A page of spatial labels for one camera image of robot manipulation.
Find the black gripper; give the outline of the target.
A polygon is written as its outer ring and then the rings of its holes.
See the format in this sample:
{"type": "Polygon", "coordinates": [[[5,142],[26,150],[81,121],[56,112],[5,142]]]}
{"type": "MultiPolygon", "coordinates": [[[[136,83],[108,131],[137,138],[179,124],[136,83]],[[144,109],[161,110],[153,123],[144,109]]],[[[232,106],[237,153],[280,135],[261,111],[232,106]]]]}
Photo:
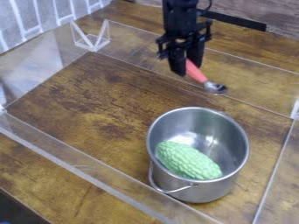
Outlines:
{"type": "MultiPolygon", "coordinates": [[[[205,11],[211,9],[212,0],[207,0],[205,11]]],[[[200,0],[163,0],[163,35],[157,38],[157,57],[168,59],[171,71],[185,75],[185,57],[200,68],[204,43],[211,40],[212,22],[197,21],[197,4],[200,0]]]]}

